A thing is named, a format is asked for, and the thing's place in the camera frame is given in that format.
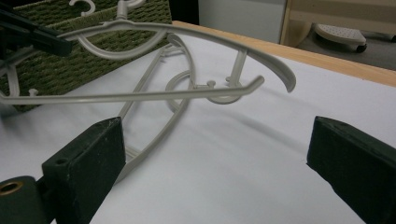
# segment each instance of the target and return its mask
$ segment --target black clamp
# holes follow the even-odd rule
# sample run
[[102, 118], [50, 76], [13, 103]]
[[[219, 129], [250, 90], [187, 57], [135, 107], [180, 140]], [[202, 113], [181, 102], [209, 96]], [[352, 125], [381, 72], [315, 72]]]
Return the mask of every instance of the black clamp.
[[72, 50], [72, 43], [57, 37], [59, 33], [24, 18], [7, 5], [0, 5], [0, 60], [7, 57], [7, 50], [33, 46], [35, 49], [65, 57]]
[[92, 125], [42, 164], [0, 183], [0, 223], [88, 224], [125, 165], [121, 119]]

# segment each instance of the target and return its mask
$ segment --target hanger hook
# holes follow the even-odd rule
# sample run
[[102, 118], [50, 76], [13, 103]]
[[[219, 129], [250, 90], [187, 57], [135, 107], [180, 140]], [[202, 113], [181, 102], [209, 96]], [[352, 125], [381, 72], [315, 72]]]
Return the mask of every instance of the hanger hook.
[[128, 0], [128, 1], [120, 0], [117, 4], [116, 18], [127, 20], [129, 10], [133, 8], [141, 7], [145, 3], [146, 0]]
[[[248, 51], [246, 49], [238, 50], [238, 54], [236, 55], [235, 63], [233, 64], [233, 71], [229, 77], [226, 77], [226, 81], [229, 83], [230, 88], [240, 88], [242, 84], [239, 82], [239, 79], [242, 74], [242, 69], [245, 64], [246, 57], [248, 56]], [[216, 85], [215, 81], [208, 81], [207, 86], [209, 89], [214, 89]], [[227, 105], [232, 104], [239, 100], [241, 96], [226, 96], [226, 97], [211, 97], [207, 98], [210, 102], [219, 104], [219, 105]]]
[[81, 17], [88, 16], [96, 10], [95, 3], [92, 0], [70, 0], [69, 5], [73, 6], [76, 2], [86, 2], [90, 5], [90, 10], [86, 12], [81, 12]]

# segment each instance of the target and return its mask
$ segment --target plastic hanger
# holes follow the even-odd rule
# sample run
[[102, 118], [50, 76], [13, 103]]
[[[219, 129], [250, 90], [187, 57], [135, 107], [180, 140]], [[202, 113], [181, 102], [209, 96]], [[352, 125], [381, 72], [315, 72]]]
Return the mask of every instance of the plastic hanger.
[[[85, 1], [92, 6], [92, 2], [90, 0], [81, 1]], [[125, 148], [126, 154], [128, 155], [129, 159], [124, 170], [121, 172], [117, 182], [122, 180], [130, 171], [132, 171], [136, 167], [137, 164], [145, 159], [150, 151], [154, 149], [156, 144], [158, 144], [160, 140], [165, 136], [168, 130], [175, 125], [175, 121], [185, 110], [188, 104], [188, 99], [207, 98], [209, 101], [215, 104], [230, 104], [237, 101], [241, 96], [249, 94], [259, 88], [260, 85], [264, 82], [264, 78], [261, 76], [253, 79], [245, 87], [243, 87], [239, 82], [242, 68], [244, 66], [247, 56], [253, 58], [259, 63], [262, 63], [263, 65], [266, 65], [269, 69], [271, 69], [282, 80], [288, 92], [291, 92], [296, 85], [296, 78], [293, 72], [279, 59], [262, 51], [240, 44], [236, 41], [217, 35], [212, 35], [210, 33], [184, 27], [177, 27], [169, 24], [127, 21], [126, 19], [128, 10], [130, 10], [131, 8], [139, 7], [145, 2], [145, 0], [119, 1], [117, 17], [114, 21], [106, 21], [98, 26], [80, 29], [58, 36], [66, 40], [77, 40], [86, 50], [98, 57], [109, 60], [123, 60], [147, 52], [167, 35], [167, 39], [171, 44], [161, 48], [158, 51], [157, 56], [148, 67], [147, 72], [143, 75], [142, 79], [139, 83], [137, 83], [134, 91], [131, 93], [86, 96], [37, 96], [36, 92], [32, 91], [31, 96], [20, 96], [18, 75], [15, 67], [16, 65], [18, 65], [18, 63], [22, 62], [26, 58], [33, 56], [37, 52], [37, 50], [33, 48], [23, 49], [17, 52], [15, 55], [11, 56], [10, 58], [0, 62], [0, 76], [7, 74], [10, 87], [9, 96], [5, 96], [2, 92], [0, 92], [0, 103], [5, 105], [126, 102], [121, 112], [119, 113], [119, 116], [124, 118], [125, 115], [128, 113], [128, 110], [131, 108], [131, 106], [133, 106], [134, 102], [166, 100], [169, 103], [170, 108], [174, 112], [174, 115], [172, 116], [172, 118], [169, 119], [169, 121], [158, 133], [158, 135], [143, 150], [138, 150], [133, 147]], [[92, 6], [89, 13], [92, 13], [93, 11], [94, 7]], [[122, 52], [112, 52], [104, 49], [99, 49], [87, 39], [87, 37], [92, 35], [98, 35], [104, 32], [119, 30], [145, 30], [153, 31], [156, 34], [140, 47]], [[238, 53], [233, 65], [233, 71], [230, 76], [226, 78], [226, 81], [228, 81], [229, 83], [228, 88], [215, 89], [216, 83], [210, 80], [207, 81], [205, 85], [199, 85], [195, 83], [196, 74], [193, 59], [182, 39], [177, 36], [177, 34], [199, 37], [237, 50]], [[161, 59], [163, 55], [173, 51], [183, 52], [188, 59], [190, 68], [174, 76], [174, 78], [172, 78], [168, 82], [165, 91], [141, 92], [145, 81], [148, 79], [148, 76], [151, 75], [157, 62]], [[184, 78], [188, 78], [190, 80], [188, 89], [186, 91], [174, 91], [174, 87], [177, 85], [177, 83]]]

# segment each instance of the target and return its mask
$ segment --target wicker texture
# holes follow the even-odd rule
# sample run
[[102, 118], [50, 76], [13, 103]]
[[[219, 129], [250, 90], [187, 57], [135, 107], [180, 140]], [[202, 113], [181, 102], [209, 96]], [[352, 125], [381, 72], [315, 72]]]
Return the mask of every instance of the wicker texture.
[[[63, 33], [115, 18], [117, 1], [96, 0], [94, 3], [96, 12], [87, 17], [79, 17], [81, 11], [89, 9], [82, 2], [70, 7], [68, 1], [47, 0], [16, 9], [30, 20]], [[128, 19], [160, 23], [172, 21], [167, 0], [151, 0], [132, 10]], [[121, 51], [140, 46], [153, 35], [154, 33], [146, 31], [120, 31], [92, 36], [89, 39], [101, 49]], [[154, 49], [165, 43], [164, 40]], [[62, 95], [131, 60], [110, 61], [98, 58], [81, 47], [77, 41], [74, 42], [72, 54], [66, 58], [40, 52], [17, 66], [21, 95], [29, 95], [29, 89], [37, 89], [39, 95]], [[0, 77], [0, 90], [5, 94], [9, 93], [7, 76]], [[20, 111], [33, 108], [31, 105], [15, 107]]]

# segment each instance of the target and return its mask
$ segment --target green woven basket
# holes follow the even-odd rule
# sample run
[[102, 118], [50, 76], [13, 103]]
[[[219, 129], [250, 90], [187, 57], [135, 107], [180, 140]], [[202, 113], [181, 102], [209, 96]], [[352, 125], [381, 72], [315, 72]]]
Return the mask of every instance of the green woven basket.
[[[76, 2], [69, 6], [68, 0], [46, 0], [15, 9], [31, 21], [47, 26], [61, 33], [98, 25], [116, 17], [117, 1], [95, 0], [96, 11], [80, 17], [89, 5]], [[142, 7], [130, 11], [128, 19], [140, 22], [171, 23], [168, 0], [151, 0]], [[122, 51], [133, 49], [150, 39], [154, 33], [146, 31], [120, 31], [90, 37], [90, 41], [101, 49]], [[37, 89], [39, 95], [62, 95], [88, 83], [128, 62], [110, 61], [98, 58], [73, 42], [73, 51], [66, 58], [40, 52], [17, 66], [21, 95], [29, 95], [30, 89]], [[164, 44], [162, 41], [153, 49]], [[7, 76], [0, 77], [0, 91], [9, 94]], [[27, 111], [34, 105], [16, 105], [19, 111]]]

